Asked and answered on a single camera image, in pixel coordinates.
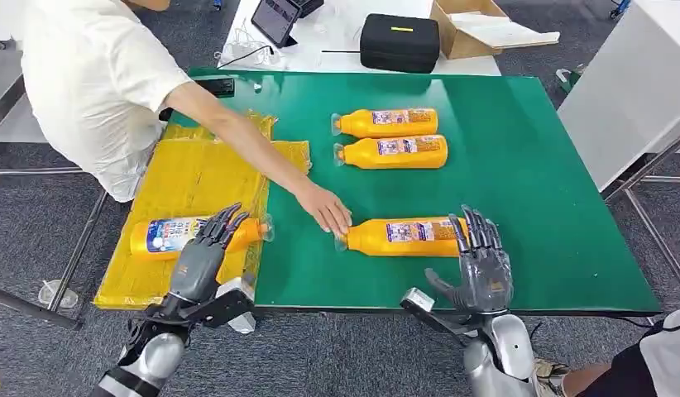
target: green mat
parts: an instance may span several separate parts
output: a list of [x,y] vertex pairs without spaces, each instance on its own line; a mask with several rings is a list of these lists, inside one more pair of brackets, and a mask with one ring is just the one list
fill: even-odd
[[[237,77],[223,101],[279,121],[274,138],[310,141],[310,178],[332,190],[359,224],[371,218],[460,214],[478,208],[497,223],[509,252],[515,298],[527,311],[658,312],[657,299],[583,163],[534,78],[419,74],[218,72]],[[199,71],[209,75],[209,71]],[[255,93],[253,84],[261,84]],[[449,147],[440,170],[360,170],[333,164],[331,113],[431,107]],[[173,122],[190,120],[174,115]],[[459,283],[456,259],[370,257],[336,252],[295,198],[272,184],[276,239],[265,244],[256,304],[396,309],[423,270]],[[446,308],[444,299],[439,308]]]

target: floor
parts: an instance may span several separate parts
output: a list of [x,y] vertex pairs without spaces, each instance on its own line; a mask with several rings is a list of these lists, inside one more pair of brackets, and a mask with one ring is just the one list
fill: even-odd
[[[497,57],[503,74],[540,77],[555,105],[562,100],[553,72],[587,62],[613,27],[611,5],[597,0],[498,2],[517,22],[559,30],[562,42]],[[212,11],[207,0],[173,2],[165,13],[139,15],[180,64],[212,65],[236,6]],[[67,165],[48,146],[0,144],[0,167]],[[680,175],[680,155],[663,165]],[[680,188],[637,189],[680,260]],[[0,179],[0,287],[35,300],[42,280],[60,277],[98,196],[87,175]],[[620,230],[665,311],[680,308],[680,286],[629,203],[611,205]],[[86,395],[116,360],[127,338],[129,312],[89,303],[126,217],[109,199],[71,288],[81,304],[67,312],[84,320],[65,331],[0,307],[0,396]],[[526,318],[542,322],[533,344],[540,356],[574,367],[609,361],[642,331],[607,318]],[[274,314],[243,336],[228,328],[202,329],[164,396],[444,396],[469,395],[462,348],[405,315]]]

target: black shorts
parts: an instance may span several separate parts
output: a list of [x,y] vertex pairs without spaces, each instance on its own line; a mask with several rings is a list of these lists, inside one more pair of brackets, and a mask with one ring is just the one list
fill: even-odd
[[[663,321],[654,324],[640,341],[662,332]],[[611,368],[578,395],[578,397],[610,396],[657,397],[652,375],[639,349],[639,342],[615,356]]]

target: phone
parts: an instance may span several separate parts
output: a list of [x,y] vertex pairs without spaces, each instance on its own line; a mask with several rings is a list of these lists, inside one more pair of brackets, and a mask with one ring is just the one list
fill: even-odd
[[218,98],[231,97],[235,93],[235,80],[230,77],[195,81],[201,88]]

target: man's arm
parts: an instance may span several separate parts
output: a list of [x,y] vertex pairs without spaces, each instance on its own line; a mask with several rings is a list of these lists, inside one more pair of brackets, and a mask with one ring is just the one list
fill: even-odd
[[153,11],[164,11],[170,7],[170,0],[126,0],[126,4],[129,7],[135,4],[136,6],[150,8]]
[[336,236],[352,225],[350,212],[333,193],[313,183],[292,165],[245,117],[225,108],[194,82],[181,84],[165,105],[192,118],[230,145],[245,161],[292,193],[325,232]]

